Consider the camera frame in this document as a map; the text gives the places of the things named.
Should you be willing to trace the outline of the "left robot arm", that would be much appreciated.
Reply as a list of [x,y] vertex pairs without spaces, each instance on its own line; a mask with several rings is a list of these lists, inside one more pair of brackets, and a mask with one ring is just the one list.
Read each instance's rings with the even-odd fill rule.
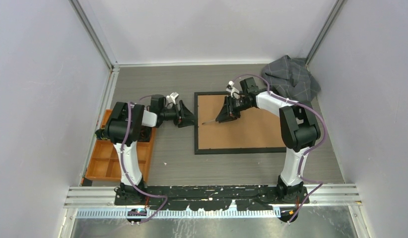
[[137,143],[143,127],[158,128],[165,121],[172,121],[179,128],[195,124],[196,116],[179,100],[174,92],[168,96],[150,95],[150,103],[117,102],[104,129],[97,130],[97,138],[110,141],[118,153],[121,183],[118,195],[127,195],[133,205],[141,205],[148,193],[145,191],[139,168]]

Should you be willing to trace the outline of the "black picture frame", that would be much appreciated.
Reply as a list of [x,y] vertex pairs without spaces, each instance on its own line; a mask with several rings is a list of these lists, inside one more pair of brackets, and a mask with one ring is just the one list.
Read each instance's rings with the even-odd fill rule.
[[196,155],[284,153],[280,120],[266,110],[250,108],[241,112],[239,119],[201,125],[213,120],[220,112],[225,92],[196,92],[194,128]]

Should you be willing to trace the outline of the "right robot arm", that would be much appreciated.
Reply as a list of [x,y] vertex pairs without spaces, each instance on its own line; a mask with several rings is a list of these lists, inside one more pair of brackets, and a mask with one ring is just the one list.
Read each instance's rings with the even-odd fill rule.
[[240,85],[242,91],[234,86],[234,81],[228,82],[228,95],[215,121],[224,123],[236,120],[242,111],[250,108],[266,110],[279,117],[286,157],[275,193],[279,201],[290,203],[303,191],[302,169],[308,153],[321,136],[319,114],[310,104],[284,98],[270,88],[259,89],[252,77],[241,80]]

